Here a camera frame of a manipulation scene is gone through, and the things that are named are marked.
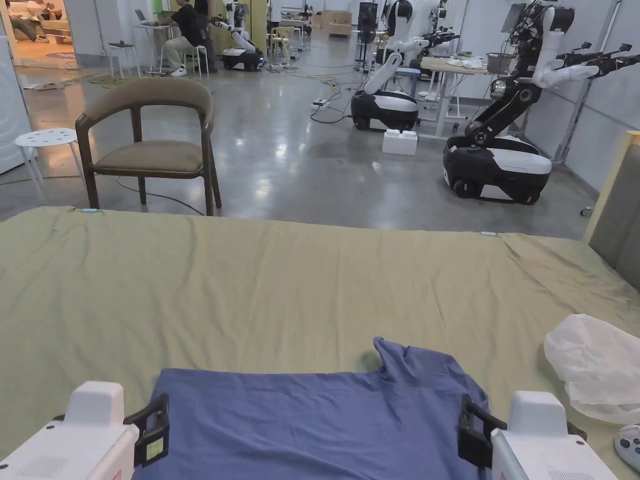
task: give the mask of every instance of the sofa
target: sofa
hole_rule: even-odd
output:
[[[27,2],[11,2],[9,12],[24,19],[33,19],[33,16],[27,9]],[[64,10],[60,20],[44,20],[39,17],[38,22],[40,25],[36,27],[36,32],[39,35],[46,36],[50,42],[62,44],[65,40],[71,39],[71,29],[69,28],[69,22],[67,21]],[[27,36],[21,31],[14,29],[13,32],[15,33],[16,40],[28,40]]]

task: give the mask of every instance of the bed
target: bed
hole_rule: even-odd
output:
[[[508,418],[563,385],[542,352],[568,314],[640,337],[640,294],[585,242],[42,207],[0,224],[0,457],[85,380],[128,412],[163,367],[371,371],[376,336],[452,354]],[[620,479],[618,426],[567,407]]]

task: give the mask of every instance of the wooden chair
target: wooden chair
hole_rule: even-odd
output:
[[[282,48],[286,62],[291,61],[291,37],[294,27],[275,27],[271,29],[271,55],[278,58],[278,46]]]
[[[141,109],[148,105],[172,105],[192,108],[200,117],[200,144],[176,140],[142,140]],[[119,111],[131,111],[132,145],[117,148],[93,162],[89,130]],[[137,177],[140,203],[147,203],[145,178],[204,178],[207,215],[222,207],[220,187],[213,158],[213,99],[201,84],[181,78],[144,78],[120,85],[88,107],[76,121],[78,147],[92,208],[100,208],[95,174]]]

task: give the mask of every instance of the power strip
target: power strip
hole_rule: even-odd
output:
[[[329,106],[329,100],[317,99],[311,103],[311,110],[319,111],[325,110]]]

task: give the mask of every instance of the white plastic bag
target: white plastic bag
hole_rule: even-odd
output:
[[[545,337],[544,348],[578,412],[640,423],[640,339],[597,318],[569,315]]]

